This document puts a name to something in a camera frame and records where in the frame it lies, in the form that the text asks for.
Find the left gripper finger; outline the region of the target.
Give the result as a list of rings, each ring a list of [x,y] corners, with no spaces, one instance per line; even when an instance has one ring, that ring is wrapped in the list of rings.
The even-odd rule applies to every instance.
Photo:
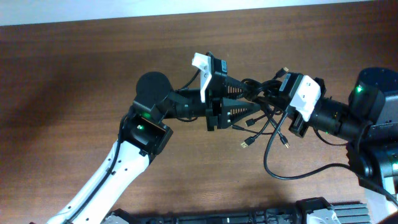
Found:
[[[243,118],[258,112],[261,106],[257,103],[222,98],[218,115],[218,129],[226,129]]]
[[[230,76],[223,77],[223,97],[245,97],[249,91],[248,86]]]

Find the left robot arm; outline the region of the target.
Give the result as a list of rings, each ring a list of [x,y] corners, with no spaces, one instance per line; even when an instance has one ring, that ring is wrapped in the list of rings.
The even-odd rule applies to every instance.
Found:
[[[98,170],[49,223],[101,223],[127,187],[168,143],[173,131],[165,119],[206,119],[208,131],[226,129],[259,111],[243,99],[255,87],[224,73],[205,75],[199,89],[174,90],[161,72],[140,77],[136,97],[121,119],[118,138]]]

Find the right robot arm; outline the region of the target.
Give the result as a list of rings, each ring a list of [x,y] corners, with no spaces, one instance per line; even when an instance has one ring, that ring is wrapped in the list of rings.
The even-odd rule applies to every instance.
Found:
[[[360,71],[348,103],[327,98],[321,78],[298,77],[290,97],[295,112],[289,130],[304,137],[312,128],[347,142],[349,167],[359,185],[397,204],[397,72]]]

